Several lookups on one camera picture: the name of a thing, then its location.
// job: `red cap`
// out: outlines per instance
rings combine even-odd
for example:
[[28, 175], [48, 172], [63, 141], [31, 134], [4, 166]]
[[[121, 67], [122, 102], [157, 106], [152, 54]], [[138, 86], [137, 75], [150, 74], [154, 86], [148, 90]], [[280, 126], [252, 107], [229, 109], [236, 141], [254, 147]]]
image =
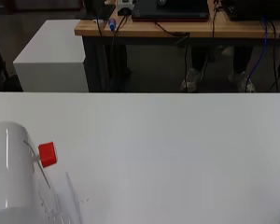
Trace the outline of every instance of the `red cap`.
[[57, 163], [57, 154], [53, 142], [39, 145], [38, 150], [44, 168]]

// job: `shoe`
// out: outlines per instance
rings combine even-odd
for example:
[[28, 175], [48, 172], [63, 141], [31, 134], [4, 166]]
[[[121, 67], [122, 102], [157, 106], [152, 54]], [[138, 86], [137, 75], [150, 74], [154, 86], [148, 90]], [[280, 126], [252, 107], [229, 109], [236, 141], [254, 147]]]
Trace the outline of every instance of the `shoe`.
[[[248, 79], [248, 75], [244, 72], [241, 74], [237, 74], [235, 72], [232, 72], [229, 75], [229, 81], [230, 83], [233, 83], [237, 85], [238, 92], [245, 92], [245, 84]], [[248, 81], [248, 84], [246, 86], [246, 92], [255, 92], [255, 87], [251, 80]]]
[[194, 92], [197, 89], [197, 83], [203, 80], [203, 72], [198, 72], [197, 70], [190, 68], [187, 73], [186, 80], [187, 86], [185, 80], [183, 80], [180, 90], [186, 91], [188, 89], [188, 92]]

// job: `black device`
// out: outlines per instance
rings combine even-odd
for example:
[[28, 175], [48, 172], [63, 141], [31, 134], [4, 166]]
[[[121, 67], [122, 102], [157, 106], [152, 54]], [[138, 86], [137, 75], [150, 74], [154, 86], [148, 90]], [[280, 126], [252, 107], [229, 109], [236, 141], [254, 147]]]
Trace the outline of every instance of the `black device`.
[[280, 0], [222, 0], [231, 21], [280, 20]]
[[78, 19], [82, 20], [103, 20], [108, 21], [116, 6], [105, 4], [105, 0], [83, 0], [84, 9], [77, 14]]
[[208, 21], [207, 0], [138, 0], [134, 21]]

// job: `wooden desk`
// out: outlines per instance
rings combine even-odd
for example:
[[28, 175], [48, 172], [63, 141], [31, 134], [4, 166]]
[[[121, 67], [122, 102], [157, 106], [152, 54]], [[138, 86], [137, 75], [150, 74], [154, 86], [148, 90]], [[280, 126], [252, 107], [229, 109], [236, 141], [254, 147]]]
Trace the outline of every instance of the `wooden desk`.
[[[208, 22], [161, 22], [161, 26], [170, 32], [189, 32], [190, 37], [212, 37], [214, 17], [213, 0], [209, 0], [209, 10], [211, 13]], [[121, 21], [121, 16], [114, 10], [112, 18]], [[280, 21], [275, 21], [277, 36], [280, 36]], [[76, 35], [99, 36], [96, 23], [93, 21], [81, 21], [76, 29]], [[103, 36], [112, 36], [108, 25], [102, 29]], [[269, 29], [270, 38], [273, 38], [273, 29]], [[166, 34], [153, 22], [133, 21], [129, 17], [127, 23], [120, 29], [118, 36], [125, 37], [172, 37]], [[264, 30], [260, 21], [230, 21], [224, 11], [218, 12], [215, 20], [215, 37], [217, 38], [263, 38]]]
[[[188, 32], [189, 39], [184, 44], [189, 45], [252, 45], [262, 46], [264, 28], [260, 21], [230, 21], [224, 11], [217, 13], [215, 20], [215, 38], [213, 38], [213, 0], [208, 0], [210, 20], [208, 22], [160, 22], [161, 26], [170, 32]], [[119, 25], [122, 17], [113, 12], [111, 18], [117, 20]], [[273, 22], [277, 32], [277, 44], [280, 46], [280, 21]], [[273, 28], [268, 26], [269, 46], [273, 42]], [[108, 25], [101, 29], [100, 36], [94, 21], [81, 21], [76, 29], [76, 35], [82, 35], [85, 55], [86, 74], [90, 91], [105, 91], [109, 86], [107, 59], [104, 45], [110, 45], [113, 33]], [[166, 34], [154, 22], [132, 21], [129, 17], [127, 23], [119, 30], [114, 44], [122, 45], [173, 45], [180, 37]]]

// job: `desk leg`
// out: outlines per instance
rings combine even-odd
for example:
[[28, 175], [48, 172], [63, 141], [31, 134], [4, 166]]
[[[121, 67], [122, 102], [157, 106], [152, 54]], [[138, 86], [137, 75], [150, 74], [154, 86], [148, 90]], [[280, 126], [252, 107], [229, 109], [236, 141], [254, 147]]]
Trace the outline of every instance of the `desk leg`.
[[109, 86], [109, 74], [105, 46], [93, 43], [83, 36], [85, 50], [85, 74], [90, 92], [107, 91]]

